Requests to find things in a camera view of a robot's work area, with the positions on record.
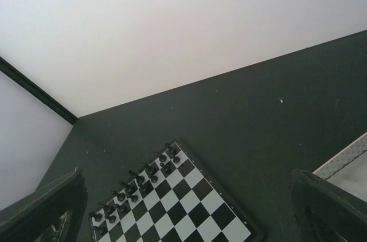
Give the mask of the black and white chessboard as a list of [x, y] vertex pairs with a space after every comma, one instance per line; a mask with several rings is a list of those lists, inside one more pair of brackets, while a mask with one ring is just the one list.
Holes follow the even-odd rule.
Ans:
[[180, 140], [89, 215], [92, 241], [262, 241], [263, 232]]

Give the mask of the black corner frame post left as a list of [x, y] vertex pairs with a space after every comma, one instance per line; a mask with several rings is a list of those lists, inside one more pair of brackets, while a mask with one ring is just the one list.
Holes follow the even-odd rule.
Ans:
[[78, 117], [61, 105], [56, 99], [51, 97], [43, 89], [41, 89], [37, 84], [31, 81], [23, 73], [21, 73], [17, 68], [12, 66], [4, 58], [1, 57], [1, 72], [7, 77], [17, 83], [20, 87], [28, 91], [36, 99], [50, 108], [57, 115], [62, 117], [72, 126], [78, 121]]

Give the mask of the black chess pawn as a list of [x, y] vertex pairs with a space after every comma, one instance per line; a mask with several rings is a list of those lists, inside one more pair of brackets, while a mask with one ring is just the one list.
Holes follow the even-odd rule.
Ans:
[[96, 213], [96, 212], [90, 212], [89, 213], [90, 217], [92, 217], [96, 222], [99, 222], [102, 220], [103, 215], [100, 213]]

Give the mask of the black chess piece corner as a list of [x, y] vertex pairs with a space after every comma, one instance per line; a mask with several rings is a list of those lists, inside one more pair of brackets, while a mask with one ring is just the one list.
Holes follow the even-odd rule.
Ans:
[[177, 154], [177, 149], [171, 146], [169, 143], [165, 143], [165, 147], [167, 148], [167, 154], [171, 159], [174, 159]]

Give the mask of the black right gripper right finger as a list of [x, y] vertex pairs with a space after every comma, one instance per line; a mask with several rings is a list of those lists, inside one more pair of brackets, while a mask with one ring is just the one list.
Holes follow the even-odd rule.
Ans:
[[292, 172], [301, 241], [366, 241], [366, 202], [305, 170]]

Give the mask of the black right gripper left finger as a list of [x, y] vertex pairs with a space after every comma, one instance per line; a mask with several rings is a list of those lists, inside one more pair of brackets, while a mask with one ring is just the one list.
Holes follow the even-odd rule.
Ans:
[[1, 210], [1, 241], [36, 241], [64, 214], [59, 241], [76, 241], [87, 200], [81, 171], [66, 173]]

